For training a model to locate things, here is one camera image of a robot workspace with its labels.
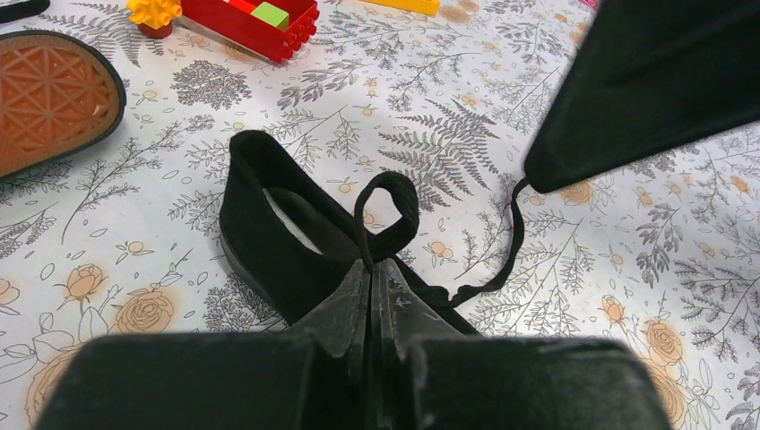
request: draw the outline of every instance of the shoe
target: shoe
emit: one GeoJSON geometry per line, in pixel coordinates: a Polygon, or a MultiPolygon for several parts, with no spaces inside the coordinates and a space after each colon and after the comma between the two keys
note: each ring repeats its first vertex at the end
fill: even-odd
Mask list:
{"type": "Polygon", "coordinates": [[[55,31],[0,36],[0,177],[99,142],[124,116],[117,71],[55,31]]]}
{"type": "Polygon", "coordinates": [[[524,182],[513,196],[515,249],[505,267],[486,286],[461,287],[449,300],[445,288],[427,285],[396,256],[416,235],[419,225],[417,195],[404,176],[386,172],[373,179],[359,195],[359,209],[352,217],[268,133],[238,133],[230,141],[229,152],[219,220],[222,248],[233,271],[288,324],[330,296],[356,260],[363,259],[369,268],[392,258],[411,290],[441,318],[459,332],[478,334],[454,308],[479,292],[504,285],[514,266],[516,248],[522,244],[523,224],[515,199],[524,182]],[[402,218],[374,235],[364,227],[361,208],[378,186],[391,193],[402,218]]]}

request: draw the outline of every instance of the tablecloth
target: tablecloth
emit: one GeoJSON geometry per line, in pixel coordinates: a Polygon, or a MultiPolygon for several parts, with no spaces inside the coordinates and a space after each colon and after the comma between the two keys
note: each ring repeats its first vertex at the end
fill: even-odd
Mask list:
{"type": "MultiPolygon", "coordinates": [[[[359,0],[319,8],[317,34],[282,65],[186,19],[147,39],[118,2],[58,1],[0,26],[84,40],[128,94],[105,141],[0,182],[0,428],[28,427],[93,337],[283,328],[219,244],[227,145],[240,130],[276,136],[348,210],[379,172],[411,178],[422,221],[402,258],[427,282],[454,292],[500,267],[506,199],[593,10],[576,0],[444,0],[436,17],[359,0]]],[[[754,429],[758,163],[752,125],[557,193],[529,188],[513,275],[459,311],[488,336],[621,340],[674,428],[754,429]]],[[[373,197],[369,228],[396,219],[388,202],[373,197]]]]}

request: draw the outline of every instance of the black shoelace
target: black shoelace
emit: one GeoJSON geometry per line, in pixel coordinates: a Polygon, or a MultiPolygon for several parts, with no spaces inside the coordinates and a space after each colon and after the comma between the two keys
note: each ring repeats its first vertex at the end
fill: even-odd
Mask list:
{"type": "MultiPolygon", "coordinates": [[[[413,288],[414,292],[428,305],[438,308],[455,308],[480,293],[488,293],[501,289],[506,284],[517,252],[525,238],[525,224],[520,208],[517,206],[517,196],[528,185],[528,179],[523,178],[512,191],[509,208],[512,212],[512,243],[509,254],[501,270],[489,282],[481,286],[462,285],[457,293],[449,299],[448,290],[440,286],[425,285],[413,288]]],[[[361,259],[367,269],[372,272],[376,262],[381,262],[403,249],[417,235],[419,228],[419,201],[414,184],[404,175],[396,172],[384,172],[375,176],[359,194],[354,206],[354,222],[357,231],[357,244],[361,259]],[[393,205],[401,214],[401,218],[377,236],[368,237],[364,227],[364,207],[369,197],[377,188],[383,188],[391,194],[393,205]]]]}

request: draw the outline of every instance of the floral pattern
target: floral pattern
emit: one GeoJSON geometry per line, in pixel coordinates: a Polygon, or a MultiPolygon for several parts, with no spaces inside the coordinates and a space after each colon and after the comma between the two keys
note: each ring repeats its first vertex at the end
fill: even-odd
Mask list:
{"type": "MultiPolygon", "coordinates": [[[[400,257],[452,292],[489,279],[510,244],[521,160],[598,3],[444,0],[428,17],[323,2],[315,37],[276,65],[183,21],[147,39],[123,3],[99,1],[2,28],[91,44],[127,106],[104,142],[0,180],[0,429],[33,423],[98,336],[284,327],[219,244],[241,130],[274,135],[349,211],[374,175],[402,172],[422,212],[400,257]]],[[[362,214],[374,231],[398,217],[386,197],[362,214]]],[[[674,428],[757,428],[757,125],[517,201],[514,272],[460,306],[465,318],[488,336],[623,341],[674,428]]]]}

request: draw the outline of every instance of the brown shoe sole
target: brown shoe sole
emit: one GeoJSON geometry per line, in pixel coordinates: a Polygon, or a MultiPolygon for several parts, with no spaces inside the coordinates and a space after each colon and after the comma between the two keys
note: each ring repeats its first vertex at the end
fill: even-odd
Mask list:
{"type": "Polygon", "coordinates": [[[99,142],[124,116],[117,71],[54,31],[0,36],[0,177],[99,142]]]}

